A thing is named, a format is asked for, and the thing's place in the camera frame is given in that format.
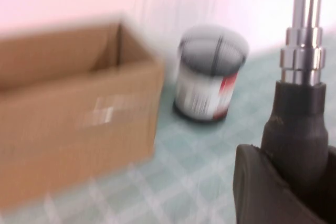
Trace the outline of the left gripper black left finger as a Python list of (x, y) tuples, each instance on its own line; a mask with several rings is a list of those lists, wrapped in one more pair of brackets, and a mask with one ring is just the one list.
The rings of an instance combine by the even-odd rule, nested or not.
[(292, 193), (268, 157), (253, 145), (236, 148), (233, 194), (237, 223), (325, 223)]

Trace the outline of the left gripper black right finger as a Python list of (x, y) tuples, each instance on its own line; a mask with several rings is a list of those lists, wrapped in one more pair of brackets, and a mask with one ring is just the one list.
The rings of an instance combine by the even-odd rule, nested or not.
[(323, 177), (323, 218), (335, 219), (335, 147), (328, 148), (328, 164)]

